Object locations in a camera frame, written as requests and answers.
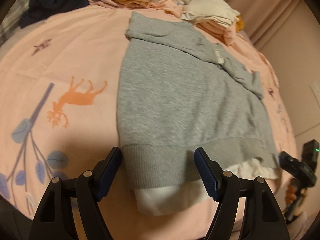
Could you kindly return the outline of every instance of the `gray sweatshirt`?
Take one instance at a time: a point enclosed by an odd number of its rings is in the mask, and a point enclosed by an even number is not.
[[[277,167],[259,73],[186,22],[133,12],[126,36],[117,122],[131,188],[199,179],[197,147],[223,169],[251,158]]]

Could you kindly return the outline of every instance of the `curtain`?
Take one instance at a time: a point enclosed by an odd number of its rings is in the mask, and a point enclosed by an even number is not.
[[[245,22],[245,32],[258,50],[286,21],[300,0],[225,0],[238,10]]]

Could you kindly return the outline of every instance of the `bed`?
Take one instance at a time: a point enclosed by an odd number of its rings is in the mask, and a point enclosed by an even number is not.
[[[178,23],[181,20],[175,14],[180,6],[171,2],[135,9],[90,5],[22,30],[14,24],[9,28],[13,36],[0,47],[0,192],[26,217],[33,218],[52,177],[77,177],[120,145],[117,96],[129,46],[124,34],[132,12]],[[290,120],[268,60],[244,34],[221,33],[203,25],[194,30],[221,44],[248,73],[260,73],[276,152],[297,156]],[[136,187],[128,179],[126,166],[120,167],[108,196],[99,204],[114,239],[192,240],[206,234],[217,204],[201,180]],[[254,158],[227,168],[247,179],[265,177],[273,192],[289,179]],[[241,226],[243,210],[244,200],[239,202],[235,231]],[[79,238],[85,239],[76,203],[74,217]],[[126,230],[122,230],[124,221]]]

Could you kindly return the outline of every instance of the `orange deer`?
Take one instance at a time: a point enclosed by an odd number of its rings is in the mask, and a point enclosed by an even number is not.
[[[75,86],[73,85],[74,79],[75,79],[74,76],[72,76],[69,91],[64,93],[59,98],[58,103],[56,103],[56,102],[52,103],[53,111],[47,112],[47,114],[48,114],[47,117],[48,117],[49,122],[52,121],[52,128],[60,125],[61,116],[63,116],[65,119],[65,124],[63,125],[63,127],[67,128],[69,126],[69,120],[67,118],[67,115],[62,110],[63,106],[65,104],[77,105],[77,106],[93,105],[94,98],[98,94],[101,94],[106,89],[106,87],[108,85],[108,82],[105,81],[104,86],[100,90],[92,93],[92,91],[93,91],[92,82],[90,80],[88,80],[88,82],[90,84],[90,88],[86,92],[80,93],[80,92],[76,92],[76,89],[84,82],[84,79],[81,79],[81,81],[78,84],[76,84]]]

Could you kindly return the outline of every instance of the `pink clothing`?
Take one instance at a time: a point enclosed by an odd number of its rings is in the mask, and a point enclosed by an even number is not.
[[[198,23],[196,26],[228,46],[236,42],[237,33],[235,22],[228,28],[221,26],[213,20]]]
[[[131,4],[131,5],[124,5],[112,0],[88,0],[90,5],[99,5],[105,8],[111,8],[111,9],[133,9],[133,8],[144,8],[144,6],[137,5],[137,4]],[[175,17],[179,18],[181,16],[183,6],[178,5],[177,2],[173,0],[160,0],[158,2],[150,2],[148,3],[148,6],[150,8],[160,10],[160,11],[166,11],[171,14],[173,14]]]
[[[181,21],[153,8],[135,11]],[[119,145],[116,100],[131,13],[88,6],[55,15],[17,42],[0,62],[0,172],[8,181],[7,199],[27,217],[33,218],[54,173],[78,177]],[[296,157],[291,124],[272,67],[240,36],[225,48],[249,71],[260,71],[277,150]],[[27,140],[21,136],[25,133]],[[26,150],[19,159],[23,145]],[[25,174],[25,181],[18,174]],[[273,191],[279,187],[276,181],[268,184]],[[217,204],[208,199],[183,212],[148,217],[138,212],[122,166],[99,207],[114,239],[192,240],[206,234]],[[243,207],[241,199],[238,225]],[[76,210],[74,216],[79,239],[85,239]]]

